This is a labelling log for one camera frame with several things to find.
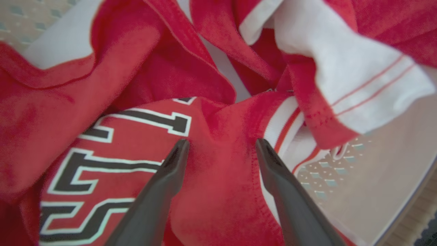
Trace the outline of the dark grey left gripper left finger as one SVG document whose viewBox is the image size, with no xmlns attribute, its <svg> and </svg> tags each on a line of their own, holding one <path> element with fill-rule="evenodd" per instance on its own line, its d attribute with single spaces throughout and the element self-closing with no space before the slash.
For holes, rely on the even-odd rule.
<svg viewBox="0 0 437 246">
<path fill-rule="evenodd" d="M 180 139 L 112 232 L 106 246 L 160 246 L 170 204 L 181 190 L 190 143 Z"/>
</svg>

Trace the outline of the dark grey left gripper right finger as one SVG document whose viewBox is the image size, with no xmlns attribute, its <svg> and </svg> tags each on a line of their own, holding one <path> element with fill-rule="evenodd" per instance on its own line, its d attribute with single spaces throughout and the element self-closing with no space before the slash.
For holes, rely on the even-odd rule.
<svg viewBox="0 0 437 246">
<path fill-rule="evenodd" d="M 276 205 L 286 246 L 345 246 L 307 191 L 263 138 L 256 154 L 264 187 Z"/>
</svg>

